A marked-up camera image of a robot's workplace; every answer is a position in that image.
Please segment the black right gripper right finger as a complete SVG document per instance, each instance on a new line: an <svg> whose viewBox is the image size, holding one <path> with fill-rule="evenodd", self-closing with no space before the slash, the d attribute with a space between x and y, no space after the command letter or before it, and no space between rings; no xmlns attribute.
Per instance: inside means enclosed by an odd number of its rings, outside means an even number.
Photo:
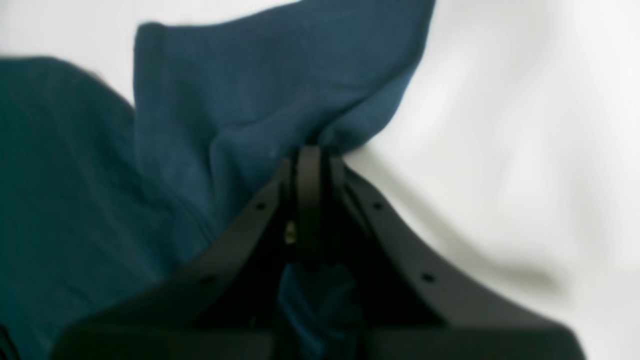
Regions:
<svg viewBox="0 0 640 360"><path fill-rule="evenodd" d="M359 360L583 360L574 333L430 248L338 157L322 159L327 255L352 274Z"/></svg>

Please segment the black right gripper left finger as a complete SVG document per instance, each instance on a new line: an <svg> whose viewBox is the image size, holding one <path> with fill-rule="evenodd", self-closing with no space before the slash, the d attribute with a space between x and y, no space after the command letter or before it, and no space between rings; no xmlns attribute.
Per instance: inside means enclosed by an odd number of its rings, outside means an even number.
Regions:
<svg viewBox="0 0 640 360"><path fill-rule="evenodd" d="M279 360L288 263L321 260L321 151L305 146L220 240L150 291L67 328L53 360Z"/></svg>

